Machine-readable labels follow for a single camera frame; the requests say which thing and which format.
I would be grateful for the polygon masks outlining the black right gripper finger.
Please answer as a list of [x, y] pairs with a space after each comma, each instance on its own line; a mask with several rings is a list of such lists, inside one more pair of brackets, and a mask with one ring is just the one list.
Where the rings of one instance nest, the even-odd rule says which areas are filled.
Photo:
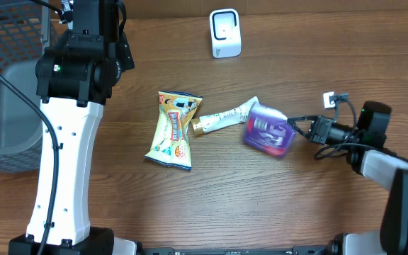
[[300, 127], [296, 125], [295, 122], [289, 122], [288, 124], [292, 127], [292, 129], [294, 129], [294, 131], [302, 135], [304, 138], [306, 139], [310, 138], [310, 134], [308, 132], [303, 131]]
[[304, 116], [288, 118], [288, 123], [295, 124], [297, 121], [308, 121], [308, 120], [316, 120], [316, 119], [318, 119], [317, 115], [304, 115]]

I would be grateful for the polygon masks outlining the white tube gold cap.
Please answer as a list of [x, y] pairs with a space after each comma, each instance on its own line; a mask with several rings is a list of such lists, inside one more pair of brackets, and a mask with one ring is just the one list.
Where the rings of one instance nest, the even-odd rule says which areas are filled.
[[221, 113], [214, 113], [210, 115], [203, 115], [198, 118], [194, 118], [191, 121], [191, 125], [195, 136], [203, 135], [205, 133], [220, 130], [232, 125], [244, 123], [247, 118], [251, 107], [258, 103], [257, 96], [250, 98], [242, 105], [226, 110]]

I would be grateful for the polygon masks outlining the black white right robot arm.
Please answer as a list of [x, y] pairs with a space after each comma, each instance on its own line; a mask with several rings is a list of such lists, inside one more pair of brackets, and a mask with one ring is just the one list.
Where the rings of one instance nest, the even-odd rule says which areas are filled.
[[315, 159], [343, 150], [354, 172], [389, 193], [379, 231], [340, 234], [328, 243], [326, 254], [408, 254], [408, 159], [384, 146], [391, 112], [384, 103], [367, 101], [353, 126], [322, 115], [288, 119], [294, 130], [323, 146]]

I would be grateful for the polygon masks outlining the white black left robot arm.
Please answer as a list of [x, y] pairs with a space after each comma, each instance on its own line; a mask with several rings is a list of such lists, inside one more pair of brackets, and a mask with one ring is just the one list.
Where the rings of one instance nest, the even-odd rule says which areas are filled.
[[35, 209], [10, 254], [138, 255], [135, 241], [115, 237], [89, 220], [92, 151], [103, 107], [134, 62], [124, 32], [121, 1], [75, 1], [73, 26], [48, 47], [35, 67], [34, 111], [51, 142], [44, 142]]

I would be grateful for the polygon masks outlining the purple red snack pack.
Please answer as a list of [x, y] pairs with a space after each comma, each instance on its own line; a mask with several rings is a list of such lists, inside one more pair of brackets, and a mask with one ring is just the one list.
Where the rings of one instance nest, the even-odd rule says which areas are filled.
[[283, 158], [290, 150], [296, 131], [288, 117], [275, 108], [255, 103], [245, 122], [243, 141], [273, 157]]

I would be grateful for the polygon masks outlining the yellow snack bag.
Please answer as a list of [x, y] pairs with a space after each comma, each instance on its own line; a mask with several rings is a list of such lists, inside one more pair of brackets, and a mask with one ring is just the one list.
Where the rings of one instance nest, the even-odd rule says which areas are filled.
[[159, 91], [159, 118], [146, 159], [191, 170], [188, 127], [203, 98], [180, 91]]

